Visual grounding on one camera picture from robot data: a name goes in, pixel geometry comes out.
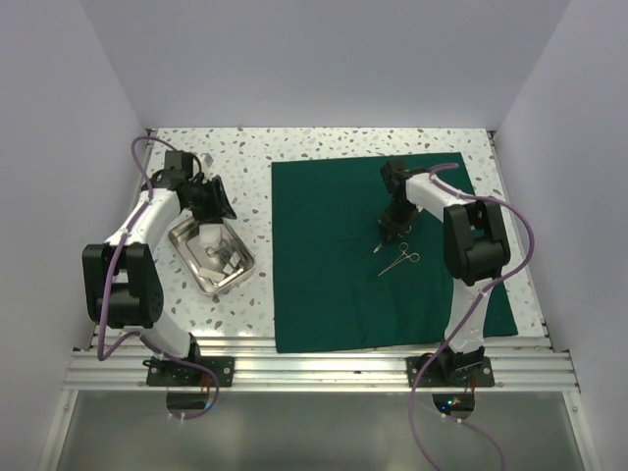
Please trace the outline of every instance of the white wall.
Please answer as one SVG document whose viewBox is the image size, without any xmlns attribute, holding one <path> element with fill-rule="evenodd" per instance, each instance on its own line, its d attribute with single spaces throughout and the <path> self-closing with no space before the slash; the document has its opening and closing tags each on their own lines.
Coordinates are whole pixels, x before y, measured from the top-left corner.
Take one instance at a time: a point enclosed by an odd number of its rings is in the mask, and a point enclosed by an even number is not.
<svg viewBox="0 0 628 471">
<path fill-rule="evenodd" d="M 0 64 L 0 469 L 31 471 L 92 325 L 80 252 L 122 222 L 142 129 L 76 0 L 3 0 Z"/>
<path fill-rule="evenodd" d="M 497 133 L 530 216 L 549 332 L 570 348 L 608 470 L 628 465 L 628 3 L 572 0 Z"/>
<path fill-rule="evenodd" d="M 496 129 L 568 0 L 81 0 L 149 126 Z"/>
</svg>

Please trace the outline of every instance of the dark green towel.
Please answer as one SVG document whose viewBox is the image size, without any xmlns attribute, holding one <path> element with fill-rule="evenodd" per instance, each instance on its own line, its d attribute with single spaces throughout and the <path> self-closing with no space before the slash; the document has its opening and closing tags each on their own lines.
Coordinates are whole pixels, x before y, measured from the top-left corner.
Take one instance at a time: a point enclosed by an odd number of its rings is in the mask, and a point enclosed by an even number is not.
<svg viewBox="0 0 628 471">
<path fill-rule="evenodd" d="M 380 176 L 389 157 L 273 163 L 273 288 L 280 353 L 347 350 L 441 340 L 452 279 L 443 260 L 443 226 L 423 211 L 399 243 L 374 254 L 377 219 L 391 201 Z M 404 156 L 409 168 L 456 162 L 441 178 L 473 192 L 458 153 Z M 486 337 L 517 328 L 503 286 L 493 290 Z"/>
</svg>

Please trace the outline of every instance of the forceps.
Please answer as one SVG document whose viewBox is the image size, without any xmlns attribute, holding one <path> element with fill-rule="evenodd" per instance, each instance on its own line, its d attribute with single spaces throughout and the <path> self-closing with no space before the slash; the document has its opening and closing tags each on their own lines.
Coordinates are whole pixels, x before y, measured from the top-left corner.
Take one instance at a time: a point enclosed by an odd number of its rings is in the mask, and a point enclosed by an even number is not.
<svg viewBox="0 0 628 471">
<path fill-rule="evenodd" d="M 399 263 L 401 263 L 403 260 L 410 260 L 412 263 L 416 263 L 419 261 L 419 259 L 421 258 L 421 256 L 414 252 L 414 253 L 408 253 L 407 250 L 409 248 L 409 245 L 407 244 L 407 242 L 402 242 L 399 244 L 399 250 L 401 251 L 401 255 L 399 255 L 398 257 L 396 257 L 396 260 L 394 260 L 391 265 L 389 265 L 387 268 L 385 268 L 384 270 L 382 270 L 380 272 L 380 274 L 378 275 L 378 277 L 381 277 L 382 275 L 384 275 L 385 272 L 387 272 L 389 269 L 391 269 L 392 267 L 398 265 Z"/>
</svg>

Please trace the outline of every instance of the terrazzo table surface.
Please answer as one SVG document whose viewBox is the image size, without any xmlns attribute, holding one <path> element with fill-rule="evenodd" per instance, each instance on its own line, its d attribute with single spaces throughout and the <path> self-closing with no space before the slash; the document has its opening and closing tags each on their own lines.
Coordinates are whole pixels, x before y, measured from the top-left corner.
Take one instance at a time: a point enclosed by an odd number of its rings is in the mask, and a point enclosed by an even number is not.
<svg viewBox="0 0 628 471">
<path fill-rule="evenodd" d="M 167 235 L 153 257 L 165 294 L 165 309 L 198 337 L 272 338 L 273 247 L 271 162 L 460 152 L 477 194 L 503 197 L 495 156 L 485 130 L 345 128 L 187 128 L 159 129 L 158 137 L 180 150 L 209 153 L 237 213 L 232 226 L 255 255 L 253 276 L 224 295 L 201 292 Z M 149 175 L 163 166 L 165 147 L 152 149 Z M 172 226 L 189 214 L 183 212 Z M 512 257 L 522 254 L 512 219 L 505 213 Z M 520 337 L 545 336 L 542 314 L 527 271 L 505 282 Z"/>
</svg>

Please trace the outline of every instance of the metal tray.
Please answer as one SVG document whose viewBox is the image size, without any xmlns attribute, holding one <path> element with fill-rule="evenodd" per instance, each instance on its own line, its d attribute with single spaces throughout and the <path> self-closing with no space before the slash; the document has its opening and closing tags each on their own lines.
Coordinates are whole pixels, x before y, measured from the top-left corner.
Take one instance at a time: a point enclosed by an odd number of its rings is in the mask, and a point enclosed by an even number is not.
<svg viewBox="0 0 628 471">
<path fill-rule="evenodd" d="M 223 222 L 218 246 L 200 240 L 199 226 L 189 218 L 168 232 L 168 239 L 181 256 L 201 291 L 217 294 L 237 287 L 253 273 L 255 258 L 236 231 Z"/>
</svg>

